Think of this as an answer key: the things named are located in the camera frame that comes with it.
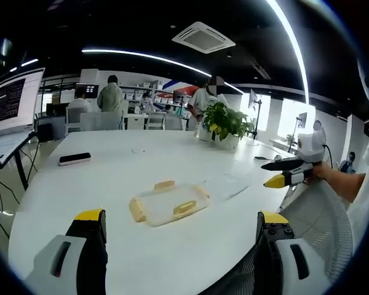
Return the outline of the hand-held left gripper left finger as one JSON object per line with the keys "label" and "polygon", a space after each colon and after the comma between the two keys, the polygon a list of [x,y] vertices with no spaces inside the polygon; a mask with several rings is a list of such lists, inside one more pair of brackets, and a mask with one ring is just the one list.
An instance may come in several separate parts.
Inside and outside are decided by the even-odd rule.
{"label": "hand-held left gripper left finger", "polygon": [[79,213],[34,257],[24,282],[33,294],[105,294],[106,211]]}

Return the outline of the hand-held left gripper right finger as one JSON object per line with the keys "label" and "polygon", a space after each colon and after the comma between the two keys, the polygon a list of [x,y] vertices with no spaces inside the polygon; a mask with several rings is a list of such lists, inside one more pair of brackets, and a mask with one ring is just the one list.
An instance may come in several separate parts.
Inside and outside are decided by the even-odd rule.
{"label": "hand-held left gripper right finger", "polygon": [[324,260],[278,213],[258,213],[254,294],[324,294]]}

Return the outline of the person's right hand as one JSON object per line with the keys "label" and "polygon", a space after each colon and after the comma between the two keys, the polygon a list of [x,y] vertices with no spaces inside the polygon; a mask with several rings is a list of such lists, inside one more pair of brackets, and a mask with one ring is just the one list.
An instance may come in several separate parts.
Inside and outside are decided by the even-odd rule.
{"label": "person's right hand", "polygon": [[327,165],[325,162],[315,163],[313,165],[310,176],[304,179],[304,183],[311,184],[314,181],[326,179],[330,170],[331,167]]}

